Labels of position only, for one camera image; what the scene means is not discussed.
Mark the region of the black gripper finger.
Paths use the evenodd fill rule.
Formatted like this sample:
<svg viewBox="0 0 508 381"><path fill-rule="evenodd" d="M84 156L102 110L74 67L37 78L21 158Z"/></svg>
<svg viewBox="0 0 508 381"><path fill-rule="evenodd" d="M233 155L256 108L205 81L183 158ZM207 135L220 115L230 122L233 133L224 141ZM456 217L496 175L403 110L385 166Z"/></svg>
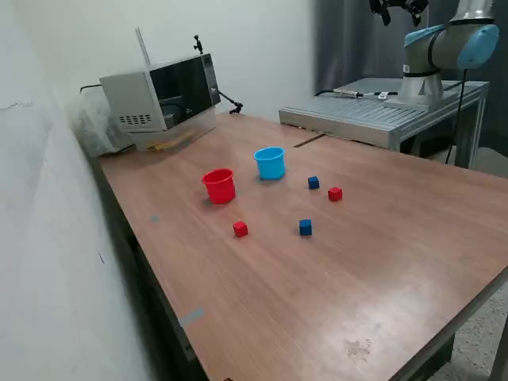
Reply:
<svg viewBox="0 0 508 381"><path fill-rule="evenodd" d="M403 0L401 7L410 14L415 27L421 23L421 14L429 4L428 0Z"/></svg>
<svg viewBox="0 0 508 381"><path fill-rule="evenodd" d="M385 26L388 26L391 23L391 16L388 10L391 6L389 0L369 0L369 5L371 12L378 14L382 18Z"/></svg>

